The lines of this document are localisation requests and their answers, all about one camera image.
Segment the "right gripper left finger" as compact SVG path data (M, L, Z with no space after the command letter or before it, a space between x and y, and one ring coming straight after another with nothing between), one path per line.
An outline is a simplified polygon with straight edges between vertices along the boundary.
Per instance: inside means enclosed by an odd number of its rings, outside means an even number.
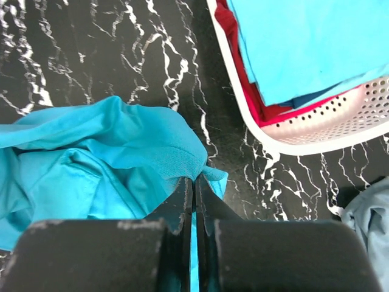
M142 220L46 220L17 242L2 291L188 291L192 183Z

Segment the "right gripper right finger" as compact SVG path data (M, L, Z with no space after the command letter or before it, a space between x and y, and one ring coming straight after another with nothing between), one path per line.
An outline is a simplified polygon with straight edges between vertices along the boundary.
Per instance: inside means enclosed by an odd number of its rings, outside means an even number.
M237 215L204 176L194 187L201 291L380 291L356 234L339 221Z

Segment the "teal t shirt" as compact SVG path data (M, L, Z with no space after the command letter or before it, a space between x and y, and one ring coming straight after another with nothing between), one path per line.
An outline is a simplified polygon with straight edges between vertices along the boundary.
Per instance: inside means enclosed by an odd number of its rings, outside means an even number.
M181 177L204 175L223 196L228 174L172 109L128 105L49 108L1 126L1 249L41 220L142 219Z

